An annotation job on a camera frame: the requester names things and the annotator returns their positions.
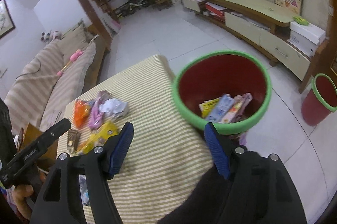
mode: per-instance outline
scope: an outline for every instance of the tile floor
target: tile floor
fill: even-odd
[[[282,64],[270,67],[252,46],[182,7],[142,9],[121,24],[104,59],[100,81],[155,54],[166,56],[175,73],[197,57],[224,49],[247,52],[266,66],[272,99],[265,116],[249,130],[247,148],[265,157],[279,155],[295,183],[308,223],[314,223],[337,190],[337,114],[316,128],[308,126],[300,112],[305,93],[297,92],[300,81],[294,74]]]

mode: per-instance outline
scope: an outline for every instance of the beige pillow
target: beige pillow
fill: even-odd
[[[87,37],[84,33],[83,26],[79,26],[72,32],[68,33],[62,40],[60,40],[57,45],[63,53],[64,65],[66,65],[71,55],[75,53],[78,49],[85,50],[88,47]]]

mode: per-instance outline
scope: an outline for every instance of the pink toy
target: pink toy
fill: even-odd
[[[63,72],[74,62],[76,61],[79,56],[81,56],[83,54],[83,51],[82,50],[77,50],[75,53],[73,53],[70,57],[70,61],[66,64],[66,66],[59,72],[57,72],[57,75],[59,77],[61,77],[63,75]]]

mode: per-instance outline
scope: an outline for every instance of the screw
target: screw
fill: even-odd
[[[59,155],[60,160],[64,160],[68,157],[67,153],[62,153]]]
[[[274,160],[274,161],[278,161],[278,155],[272,153],[272,154],[270,155],[270,159],[271,159],[271,160]]]
[[[244,148],[241,147],[236,147],[235,152],[238,153],[239,155],[243,154],[245,152]]]
[[[102,153],[103,152],[103,147],[102,146],[97,146],[94,148],[95,153]]]

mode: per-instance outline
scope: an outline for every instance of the small trash can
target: small trash can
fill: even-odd
[[[173,82],[173,101],[181,116],[204,130],[199,104],[228,93],[231,97],[252,94],[245,108],[247,119],[236,123],[214,123],[220,134],[233,135],[257,124],[267,111],[272,85],[266,68],[253,56],[234,50],[216,51],[189,63]]]
[[[311,83],[311,90],[302,103],[302,116],[310,126],[316,126],[331,112],[337,110],[337,89],[331,78],[317,74]]]

